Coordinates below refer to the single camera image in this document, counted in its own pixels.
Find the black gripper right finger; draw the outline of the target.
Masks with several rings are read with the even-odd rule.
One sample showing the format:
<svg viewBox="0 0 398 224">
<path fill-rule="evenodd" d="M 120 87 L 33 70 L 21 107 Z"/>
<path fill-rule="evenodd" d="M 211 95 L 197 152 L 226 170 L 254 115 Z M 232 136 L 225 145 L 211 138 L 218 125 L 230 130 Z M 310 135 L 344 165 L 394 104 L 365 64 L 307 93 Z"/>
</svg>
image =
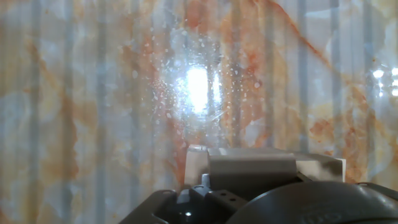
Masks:
<svg viewBox="0 0 398 224">
<path fill-rule="evenodd" d="M 379 192 L 380 194 L 383 194 L 391 199 L 398 201 L 398 191 L 389 189 L 387 187 L 383 187 L 381 185 L 370 183 L 370 182 L 360 182 L 360 183 L 358 183 L 358 185 L 375 190 L 375 191 Z"/>
</svg>

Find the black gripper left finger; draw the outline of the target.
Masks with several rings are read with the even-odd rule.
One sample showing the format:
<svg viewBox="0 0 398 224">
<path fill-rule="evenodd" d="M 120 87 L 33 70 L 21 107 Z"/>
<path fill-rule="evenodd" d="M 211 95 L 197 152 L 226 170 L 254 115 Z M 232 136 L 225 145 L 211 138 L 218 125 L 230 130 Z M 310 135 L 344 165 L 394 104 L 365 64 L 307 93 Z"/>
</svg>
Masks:
<svg viewBox="0 0 398 224">
<path fill-rule="evenodd" d="M 120 224 L 226 223 L 247 200 L 227 191 L 210 189 L 210 175 L 201 184 L 177 193 L 159 190 L 138 205 Z"/>
</svg>

